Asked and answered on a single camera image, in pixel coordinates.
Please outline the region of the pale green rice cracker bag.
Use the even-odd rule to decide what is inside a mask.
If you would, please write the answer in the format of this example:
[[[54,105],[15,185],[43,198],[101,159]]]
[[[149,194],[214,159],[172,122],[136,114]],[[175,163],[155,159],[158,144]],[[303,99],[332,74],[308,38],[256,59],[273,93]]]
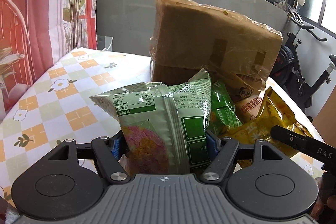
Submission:
[[[183,84],[137,83],[91,100],[119,122],[131,176],[195,173],[210,162],[211,78],[205,69]]]

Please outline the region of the yellow chip bag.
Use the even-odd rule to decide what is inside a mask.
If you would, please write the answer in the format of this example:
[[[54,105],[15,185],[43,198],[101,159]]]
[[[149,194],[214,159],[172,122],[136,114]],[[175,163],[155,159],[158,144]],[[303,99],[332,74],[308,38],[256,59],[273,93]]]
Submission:
[[[257,118],[237,128],[229,129],[219,137],[228,136],[242,144],[254,144],[256,140],[264,139],[288,157],[297,154],[297,150],[271,137],[270,131],[273,126],[281,126],[302,136],[311,137],[307,128],[295,119],[294,112],[272,87],[269,87],[264,94]]]

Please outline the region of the bright green snack bag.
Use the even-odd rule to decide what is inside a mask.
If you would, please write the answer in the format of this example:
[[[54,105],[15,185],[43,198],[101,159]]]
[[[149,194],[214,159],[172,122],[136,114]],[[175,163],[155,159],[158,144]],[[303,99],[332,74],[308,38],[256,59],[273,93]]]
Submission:
[[[235,114],[235,105],[225,84],[221,81],[213,83],[211,86],[211,112],[208,129],[219,136],[241,125],[242,122]]]

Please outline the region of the checkered floral tablecloth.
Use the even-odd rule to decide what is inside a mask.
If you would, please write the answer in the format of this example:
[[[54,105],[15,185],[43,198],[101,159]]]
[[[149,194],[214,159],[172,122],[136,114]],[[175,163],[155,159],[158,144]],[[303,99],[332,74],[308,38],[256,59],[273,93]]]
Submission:
[[[89,143],[115,135],[118,121],[91,98],[148,82],[150,63],[147,56],[79,48],[33,86],[13,88],[15,105],[1,122],[1,197],[10,202],[14,180],[63,140]]]

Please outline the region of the black exercise bike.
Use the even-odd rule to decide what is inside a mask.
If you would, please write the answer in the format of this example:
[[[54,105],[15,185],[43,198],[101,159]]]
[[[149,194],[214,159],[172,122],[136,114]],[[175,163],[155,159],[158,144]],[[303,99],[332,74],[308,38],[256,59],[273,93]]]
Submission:
[[[299,53],[302,47],[302,39],[300,39],[299,33],[306,31],[319,43],[325,44],[328,39],[318,36],[314,31],[314,26],[305,23],[298,11],[289,4],[282,2],[277,5],[282,7],[288,14],[288,19],[284,26],[286,42],[280,47],[270,77],[284,89],[303,113],[306,113],[307,109],[313,105],[315,93],[323,84],[331,82],[330,75],[335,72],[335,55],[330,54],[328,56],[327,68],[322,71],[315,81],[308,81],[305,65],[310,61],[310,58],[304,59]]]

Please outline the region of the orange panda snack bag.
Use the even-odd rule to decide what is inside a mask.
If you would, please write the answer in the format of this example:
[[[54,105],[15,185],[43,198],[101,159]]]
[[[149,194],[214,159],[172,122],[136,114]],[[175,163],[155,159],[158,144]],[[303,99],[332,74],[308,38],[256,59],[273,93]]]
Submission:
[[[259,94],[265,89],[265,81],[260,76],[250,77],[229,73],[226,85],[240,121],[247,123],[255,119],[262,103]]]

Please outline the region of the white plastic bin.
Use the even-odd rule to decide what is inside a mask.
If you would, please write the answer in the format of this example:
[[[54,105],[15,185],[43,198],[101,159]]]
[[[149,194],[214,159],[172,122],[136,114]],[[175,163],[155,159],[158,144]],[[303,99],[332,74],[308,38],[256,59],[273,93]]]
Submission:
[[[113,37],[97,35],[97,49],[112,52]]]

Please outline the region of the taped brown cardboard box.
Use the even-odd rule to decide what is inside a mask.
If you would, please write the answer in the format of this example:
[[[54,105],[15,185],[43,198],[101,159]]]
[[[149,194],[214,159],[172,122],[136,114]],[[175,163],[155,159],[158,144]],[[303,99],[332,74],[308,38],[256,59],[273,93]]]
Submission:
[[[205,69],[239,101],[265,89],[281,45],[281,32],[238,12],[155,0],[151,79],[181,84]]]

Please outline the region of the red floral curtain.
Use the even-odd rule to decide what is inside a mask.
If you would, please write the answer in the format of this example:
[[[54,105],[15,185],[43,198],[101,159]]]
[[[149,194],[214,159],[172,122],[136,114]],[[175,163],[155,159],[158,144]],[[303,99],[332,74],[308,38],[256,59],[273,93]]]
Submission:
[[[96,0],[1,0],[1,117],[78,47],[97,48]]]

